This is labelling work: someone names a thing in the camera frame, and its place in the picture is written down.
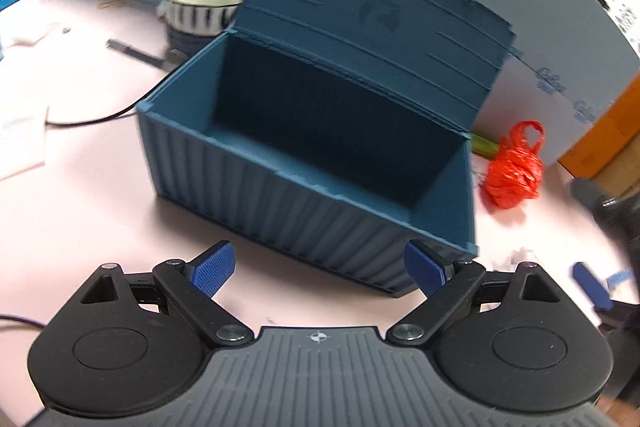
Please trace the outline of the red plastic bag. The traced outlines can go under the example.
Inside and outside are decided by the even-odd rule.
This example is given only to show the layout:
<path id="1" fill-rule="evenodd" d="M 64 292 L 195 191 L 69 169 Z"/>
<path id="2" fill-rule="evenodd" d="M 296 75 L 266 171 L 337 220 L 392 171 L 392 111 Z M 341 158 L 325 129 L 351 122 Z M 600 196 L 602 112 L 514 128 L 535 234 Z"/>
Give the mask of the red plastic bag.
<path id="1" fill-rule="evenodd" d="M 544 179 L 544 162 L 539 153 L 545 139 L 544 126 L 539 121 L 526 120 L 514 124 L 500 140 L 482 183 L 492 205 L 508 210 L 538 197 Z"/>

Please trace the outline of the orange cardboard box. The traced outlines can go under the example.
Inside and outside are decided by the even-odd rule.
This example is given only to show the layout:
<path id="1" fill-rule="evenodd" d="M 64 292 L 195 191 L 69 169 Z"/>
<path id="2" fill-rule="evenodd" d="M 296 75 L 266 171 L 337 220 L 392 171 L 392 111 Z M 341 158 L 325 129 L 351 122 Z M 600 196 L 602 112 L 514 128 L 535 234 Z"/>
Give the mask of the orange cardboard box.
<path id="1" fill-rule="evenodd" d="M 640 81 L 630 85 L 590 130 L 560 159 L 572 176 L 592 178 L 613 160 L 639 132 Z"/>

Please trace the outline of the green tube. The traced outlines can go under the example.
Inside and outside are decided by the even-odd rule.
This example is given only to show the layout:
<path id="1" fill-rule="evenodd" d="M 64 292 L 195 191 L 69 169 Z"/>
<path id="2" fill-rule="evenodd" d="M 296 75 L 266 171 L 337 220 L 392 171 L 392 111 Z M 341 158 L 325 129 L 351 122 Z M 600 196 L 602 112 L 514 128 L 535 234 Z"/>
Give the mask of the green tube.
<path id="1" fill-rule="evenodd" d="M 473 154 L 488 159 L 495 158 L 499 150 L 499 145 L 496 142 L 492 142 L 477 134 L 472 135 L 471 146 Z"/>

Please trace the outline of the light blue cardboard box back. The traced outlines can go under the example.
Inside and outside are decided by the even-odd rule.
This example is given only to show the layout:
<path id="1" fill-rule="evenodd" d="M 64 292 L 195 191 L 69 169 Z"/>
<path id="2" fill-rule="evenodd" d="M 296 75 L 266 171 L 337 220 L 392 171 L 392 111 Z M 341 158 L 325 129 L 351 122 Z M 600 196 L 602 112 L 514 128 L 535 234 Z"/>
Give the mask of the light blue cardboard box back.
<path id="1" fill-rule="evenodd" d="M 474 131 L 498 140 L 538 120 L 552 164 L 582 138 L 634 79 L 639 57 L 596 0 L 476 0 L 515 38 Z"/>

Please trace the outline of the blue plastic storage box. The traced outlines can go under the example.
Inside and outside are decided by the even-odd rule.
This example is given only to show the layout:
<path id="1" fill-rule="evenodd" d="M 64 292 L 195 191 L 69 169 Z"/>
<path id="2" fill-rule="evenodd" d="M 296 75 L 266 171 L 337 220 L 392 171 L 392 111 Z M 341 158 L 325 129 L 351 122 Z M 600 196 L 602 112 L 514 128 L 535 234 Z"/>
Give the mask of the blue plastic storage box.
<path id="1" fill-rule="evenodd" d="M 476 0 L 244 0 L 137 107 L 158 196 L 393 296 L 477 253 L 471 128 L 514 35 Z"/>

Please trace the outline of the dark grey pen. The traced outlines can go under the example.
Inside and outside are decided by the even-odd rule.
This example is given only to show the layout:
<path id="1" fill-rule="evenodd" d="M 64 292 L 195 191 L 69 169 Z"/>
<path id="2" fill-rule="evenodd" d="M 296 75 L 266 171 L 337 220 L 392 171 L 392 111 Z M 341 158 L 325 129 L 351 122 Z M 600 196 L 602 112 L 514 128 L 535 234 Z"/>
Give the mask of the dark grey pen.
<path id="1" fill-rule="evenodd" d="M 166 70 L 166 72 L 170 72 L 176 67 L 175 63 L 167 61 L 163 57 L 145 53 L 119 40 L 108 39 L 106 42 L 106 46 L 109 49 L 112 49 L 122 55 L 128 56 L 136 61 L 139 61 L 146 65 L 150 65 L 157 69 Z"/>

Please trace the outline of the striped ceramic bowl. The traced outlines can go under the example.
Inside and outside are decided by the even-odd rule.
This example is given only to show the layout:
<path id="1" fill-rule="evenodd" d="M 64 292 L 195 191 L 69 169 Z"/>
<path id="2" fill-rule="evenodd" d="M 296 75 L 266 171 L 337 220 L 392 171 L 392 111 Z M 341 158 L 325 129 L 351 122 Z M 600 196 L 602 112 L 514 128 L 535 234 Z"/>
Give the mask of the striped ceramic bowl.
<path id="1" fill-rule="evenodd" d="M 243 0 L 162 0 L 157 16 L 164 22 L 169 49 L 197 54 L 233 25 Z"/>

